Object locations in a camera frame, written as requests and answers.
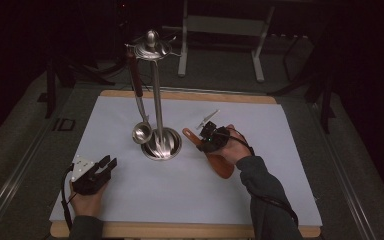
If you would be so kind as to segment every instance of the sleeve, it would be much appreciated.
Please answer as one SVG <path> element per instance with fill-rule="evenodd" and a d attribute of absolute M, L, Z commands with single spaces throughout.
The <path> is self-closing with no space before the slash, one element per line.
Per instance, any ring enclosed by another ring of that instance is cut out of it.
<path fill-rule="evenodd" d="M 76 216 L 68 237 L 69 240 L 95 240 L 102 238 L 104 223 L 96 217 Z"/>
<path fill-rule="evenodd" d="M 270 196 L 290 206 L 280 181 L 267 171 L 261 157 L 245 157 L 236 164 L 242 184 L 257 196 Z M 289 213 L 252 196 L 250 204 L 255 239 L 303 239 Z"/>

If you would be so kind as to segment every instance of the left hand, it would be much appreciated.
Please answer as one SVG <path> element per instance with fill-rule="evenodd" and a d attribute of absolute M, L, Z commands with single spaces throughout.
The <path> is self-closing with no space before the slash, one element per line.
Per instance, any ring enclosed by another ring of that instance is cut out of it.
<path fill-rule="evenodd" d="M 73 186 L 70 181 L 70 199 L 76 216 L 91 216 L 98 218 L 101 212 L 101 200 L 108 183 L 103 185 L 99 191 L 93 195 L 80 195 L 73 192 Z"/>

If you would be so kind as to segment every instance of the wooden board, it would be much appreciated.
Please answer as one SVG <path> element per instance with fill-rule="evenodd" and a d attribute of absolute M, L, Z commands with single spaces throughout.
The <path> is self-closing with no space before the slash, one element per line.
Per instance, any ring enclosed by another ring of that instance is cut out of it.
<path fill-rule="evenodd" d="M 101 93 L 101 96 L 134 97 L 134 93 L 131 91 L 106 90 Z M 150 92 L 144 92 L 143 97 L 152 98 L 153 95 Z M 275 99 L 268 96 L 162 92 L 161 97 L 176 100 L 276 104 Z M 299 230 L 304 237 L 317 237 L 320 235 L 319 227 L 301 226 Z M 64 221 L 54 221 L 51 226 L 51 234 L 54 237 L 67 237 L 69 231 L 66 223 Z M 252 238 L 254 237 L 254 233 L 250 225 L 106 222 L 104 224 L 103 237 Z"/>

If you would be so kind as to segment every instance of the metal frame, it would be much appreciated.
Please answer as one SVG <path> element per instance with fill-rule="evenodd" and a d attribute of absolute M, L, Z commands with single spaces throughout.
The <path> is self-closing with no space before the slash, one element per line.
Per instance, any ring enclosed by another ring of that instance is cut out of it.
<path fill-rule="evenodd" d="M 333 162 L 333 165 L 334 165 L 333 171 L 336 177 L 338 178 L 339 186 L 341 187 L 341 190 L 344 194 L 344 197 L 347 201 L 348 207 L 354 218 L 354 221 L 356 223 L 356 226 L 360 232 L 362 239 L 364 240 L 377 239 L 372 229 L 372 226 L 369 223 L 369 220 L 366 216 L 366 213 L 363 209 L 363 206 L 361 205 L 360 199 L 354 190 L 354 187 L 346 173 L 344 165 L 342 164 L 343 159 L 341 159 L 341 157 L 339 156 L 338 151 L 335 149 L 334 144 L 330 140 L 329 135 L 324 133 L 323 126 L 319 124 L 318 112 L 320 110 L 318 105 L 316 103 L 313 103 L 313 104 L 307 103 L 307 107 L 309 108 L 312 119 L 314 121 L 314 126 L 316 126 L 319 129 L 318 132 L 320 133 L 320 136 L 324 141 L 323 145 L 325 146 L 326 151 L 328 152 Z"/>
<path fill-rule="evenodd" d="M 40 128 L 39 132 L 37 132 L 34 140 L 30 144 L 29 148 L 26 150 L 24 156 L 22 157 L 22 159 L 20 159 L 20 162 L 2 186 L 0 190 L 0 220 L 2 219 L 12 199 L 14 198 L 19 187 L 21 186 L 21 183 L 27 174 L 27 170 L 35 161 L 38 149 L 40 148 L 44 138 L 46 137 L 46 134 L 51 131 L 52 126 L 60 115 L 64 104 L 68 101 L 71 92 L 72 89 L 67 89 L 60 92 L 60 94 L 58 95 L 59 100 L 54 106 L 55 111 L 52 111 L 49 118 L 44 120 L 42 127 Z"/>
<path fill-rule="evenodd" d="M 255 70 L 257 82 L 264 81 L 264 74 L 260 62 L 260 54 L 264 41 L 267 37 L 267 31 L 272 19 L 275 7 L 271 6 L 266 19 L 264 21 L 231 19 L 218 17 L 204 17 L 196 15 L 188 15 L 188 0 L 183 1 L 183 26 L 182 26 L 182 50 L 179 60 L 179 77 L 186 75 L 186 64 L 188 58 L 188 31 L 208 32 L 208 33 L 224 33 L 246 36 L 259 36 L 258 46 L 251 52 L 252 62 Z"/>

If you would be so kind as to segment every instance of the metal ladle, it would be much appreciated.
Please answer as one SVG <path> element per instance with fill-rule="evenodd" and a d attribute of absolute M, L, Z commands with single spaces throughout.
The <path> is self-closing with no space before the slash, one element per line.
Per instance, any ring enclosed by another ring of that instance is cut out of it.
<path fill-rule="evenodd" d="M 148 117 L 145 114 L 145 107 L 143 106 L 143 91 L 142 91 L 142 82 L 139 77 L 138 65 L 136 62 L 136 56 L 127 52 L 126 54 L 127 61 L 130 68 L 130 76 L 132 78 L 132 86 L 135 92 L 136 104 L 138 105 L 139 113 L 142 117 L 142 122 L 136 124 L 132 131 L 133 141 L 137 144 L 145 144 L 152 137 L 152 128 L 149 125 Z"/>

